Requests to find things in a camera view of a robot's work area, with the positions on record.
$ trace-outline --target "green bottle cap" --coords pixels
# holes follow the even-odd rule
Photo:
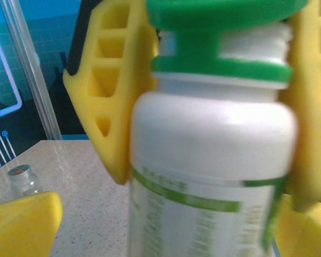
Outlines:
[[[155,72],[288,82],[287,65],[219,58],[225,31],[265,25],[299,11],[308,0],[147,0],[150,23],[175,33],[175,56],[152,60]]]

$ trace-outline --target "glass vial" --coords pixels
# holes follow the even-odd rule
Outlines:
[[[43,192],[37,176],[32,173],[30,165],[23,164],[11,169],[8,173],[14,198]]]

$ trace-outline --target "yellow plastic part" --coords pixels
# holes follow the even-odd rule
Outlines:
[[[0,204],[0,257],[48,257],[62,213],[56,192]]]
[[[145,0],[104,0],[91,12],[77,74],[64,72],[82,126],[118,184],[129,179],[132,107],[156,87],[150,62],[157,51]]]
[[[307,213],[292,211],[292,201],[285,195],[275,233],[281,257],[321,257],[321,203]]]
[[[299,119],[299,140],[289,179],[296,210],[321,201],[321,0],[311,0],[290,19],[294,40],[289,54],[294,68],[288,90],[280,100]]]

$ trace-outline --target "white plastic bottle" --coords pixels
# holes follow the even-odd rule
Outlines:
[[[229,33],[220,56],[284,63],[290,34],[280,23]],[[176,54],[174,40],[165,33],[161,54]],[[296,134],[276,102],[287,84],[154,75],[133,111],[128,256],[264,256]]]

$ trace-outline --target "countertop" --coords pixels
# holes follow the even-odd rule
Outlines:
[[[11,199],[7,172],[24,163],[62,199],[51,257],[126,257],[128,186],[111,179],[88,140],[41,141],[2,166],[0,202]]]

